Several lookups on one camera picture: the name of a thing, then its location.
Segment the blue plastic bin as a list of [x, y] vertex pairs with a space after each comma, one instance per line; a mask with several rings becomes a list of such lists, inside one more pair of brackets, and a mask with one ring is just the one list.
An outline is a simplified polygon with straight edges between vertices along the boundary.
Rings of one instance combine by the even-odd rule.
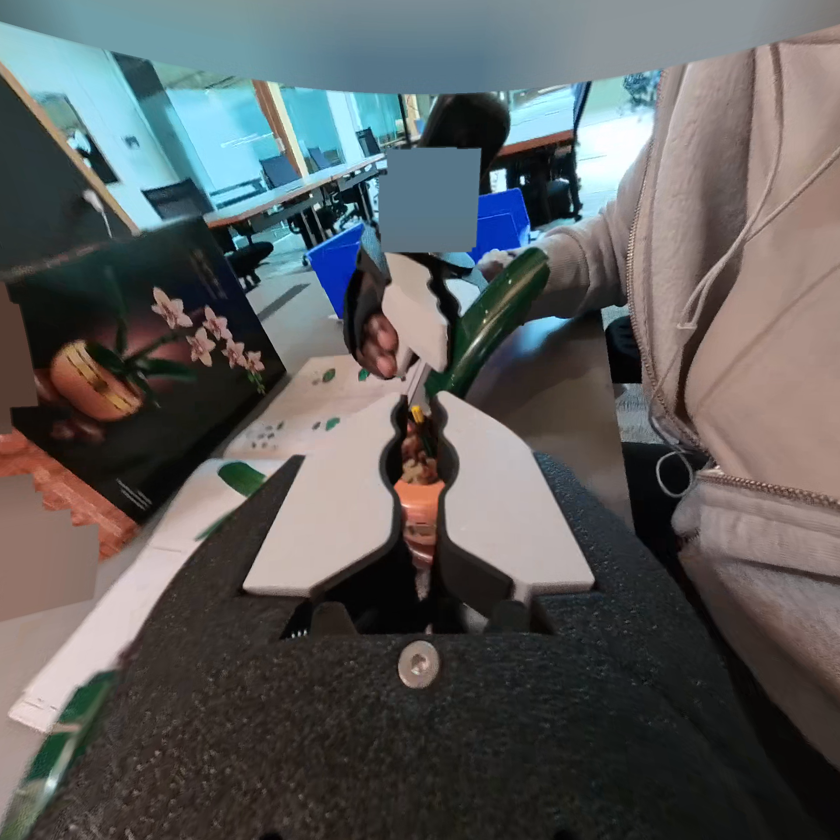
[[[366, 228], [366, 224], [356, 224], [307, 252], [309, 265], [339, 320], [343, 318], [344, 295], [356, 269]], [[478, 200], [476, 246], [469, 256], [478, 262], [494, 249], [526, 246], [530, 234], [529, 214], [518, 188], [482, 195]]]

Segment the person's right forearm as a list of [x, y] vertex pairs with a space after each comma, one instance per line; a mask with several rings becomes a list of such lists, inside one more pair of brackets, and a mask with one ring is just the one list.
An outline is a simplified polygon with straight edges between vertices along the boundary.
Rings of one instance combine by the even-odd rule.
[[527, 320], [574, 319], [628, 306], [628, 257], [635, 206], [609, 203], [583, 222], [558, 227], [532, 246], [546, 256], [549, 278]]

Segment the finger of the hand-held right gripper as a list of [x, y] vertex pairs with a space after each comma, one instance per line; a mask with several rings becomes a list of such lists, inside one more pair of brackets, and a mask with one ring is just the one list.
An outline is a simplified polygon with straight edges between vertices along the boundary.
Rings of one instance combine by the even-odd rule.
[[459, 304], [446, 287], [450, 264], [438, 255], [386, 253], [390, 282], [382, 312], [397, 336], [396, 374], [406, 377], [410, 405], [428, 408], [426, 383], [451, 361]]

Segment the person's grey hoodie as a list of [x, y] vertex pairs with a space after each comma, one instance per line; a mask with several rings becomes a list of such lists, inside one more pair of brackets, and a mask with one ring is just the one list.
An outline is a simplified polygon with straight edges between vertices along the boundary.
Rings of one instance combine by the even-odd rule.
[[679, 560], [838, 767], [838, 27], [665, 72], [627, 253]]

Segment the toy brick flower pot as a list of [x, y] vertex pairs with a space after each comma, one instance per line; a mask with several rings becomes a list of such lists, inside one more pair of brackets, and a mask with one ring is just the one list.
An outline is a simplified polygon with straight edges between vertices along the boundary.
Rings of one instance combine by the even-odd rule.
[[427, 599], [438, 553], [438, 507], [446, 487], [439, 473], [440, 438], [430, 411], [408, 407], [401, 444], [402, 473], [394, 484], [402, 507], [402, 539], [415, 570], [416, 593]]

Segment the green toy brick leaf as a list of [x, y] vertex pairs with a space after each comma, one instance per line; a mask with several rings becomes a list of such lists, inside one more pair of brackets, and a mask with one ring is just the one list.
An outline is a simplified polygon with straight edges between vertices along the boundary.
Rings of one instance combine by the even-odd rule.
[[520, 327], [550, 276], [548, 257], [536, 247], [522, 251], [455, 321], [449, 362], [430, 372], [425, 395], [441, 392], [463, 398], [479, 372], [503, 341]]
[[11, 797], [2, 839], [24, 839], [32, 833], [72, 764], [87, 748], [100, 712], [120, 676], [118, 669], [97, 673], [70, 697]]

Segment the white instruction booklet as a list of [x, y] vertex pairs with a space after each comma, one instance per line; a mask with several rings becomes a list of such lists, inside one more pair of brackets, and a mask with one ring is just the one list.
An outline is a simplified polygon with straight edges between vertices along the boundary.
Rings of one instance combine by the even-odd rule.
[[349, 417], [391, 393], [415, 397], [420, 363], [402, 379], [373, 377], [348, 355], [310, 359], [223, 453], [196, 467], [104, 592], [104, 606], [60, 634], [62, 646], [25, 688], [2, 700], [2, 719], [47, 732], [74, 691], [116, 666], [175, 574], [210, 531], [294, 455], [308, 455]]

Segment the person's right hand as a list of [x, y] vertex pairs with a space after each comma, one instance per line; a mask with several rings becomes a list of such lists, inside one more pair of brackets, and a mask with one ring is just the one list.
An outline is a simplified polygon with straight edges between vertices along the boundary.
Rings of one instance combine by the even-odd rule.
[[347, 350], [363, 369], [383, 380], [397, 376], [399, 345], [397, 332], [382, 309], [389, 282], [378, 265], [360, 252], [343, 301]]

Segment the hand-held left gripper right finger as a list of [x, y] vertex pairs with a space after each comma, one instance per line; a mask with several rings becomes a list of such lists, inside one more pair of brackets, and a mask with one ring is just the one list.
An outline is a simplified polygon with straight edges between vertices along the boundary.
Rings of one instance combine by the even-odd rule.
[[461, 602], [588, 592], [593, 572], [531, 451], [492, 417], [436, 396], [436, 569]]

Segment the grey desk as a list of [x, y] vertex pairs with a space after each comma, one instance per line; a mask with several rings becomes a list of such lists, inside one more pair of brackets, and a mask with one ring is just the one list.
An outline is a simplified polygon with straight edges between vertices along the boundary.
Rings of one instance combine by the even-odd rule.
[[[491, 357], [467, 402], [565, 463], [633, 528], [600, 312], [527, 322]], [[2, 622], [2, 812], [72, 691], [114, 666], [198, 547], [196, 535], [234, 509], [234, 492], [209, 467], [197, 474], [98, 565], [91, 599]]]

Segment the wooden top office desk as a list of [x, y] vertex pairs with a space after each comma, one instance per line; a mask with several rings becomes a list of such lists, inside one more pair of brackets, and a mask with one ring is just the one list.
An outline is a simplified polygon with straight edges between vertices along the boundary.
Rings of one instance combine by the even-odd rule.
[[494, 160], [491, 170], [504, 171], [507, 189], [519, 189], [532, 228], [581, 220], [576, 151], [576, 134], [570, 129], [508, 143]]
[[263, 233], [302, 216], [309, 244], [320, 245], [329, 236], [317, 216], [317, 207], [327, 202], [331, 191], [350, 191], [378, 176], [379, 164], [384, 161], [385, 154], [379, 153], [355, 163], [336, 165], [278, 188], [239, 199], [205, 214], [203, 220], [211, 229], [232, 228], [245, 236], [247, 233]]

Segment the dark orchid print box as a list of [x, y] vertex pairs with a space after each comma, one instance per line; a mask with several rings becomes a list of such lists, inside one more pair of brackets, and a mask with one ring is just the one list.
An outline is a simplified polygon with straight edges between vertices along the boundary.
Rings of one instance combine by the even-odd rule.
[[280, 380], [245, 274], [177, 187], [141, 232], [2, 66], [2, 478], [121, 550]]

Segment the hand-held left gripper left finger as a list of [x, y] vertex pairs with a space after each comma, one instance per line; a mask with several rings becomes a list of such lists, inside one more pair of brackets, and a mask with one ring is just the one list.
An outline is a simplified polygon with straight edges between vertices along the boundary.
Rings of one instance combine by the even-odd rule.
[[252, 595], [320, 595], [397, 544], [402, 509], [403, 397], [342, 420], [305, 455], [248, 571]]

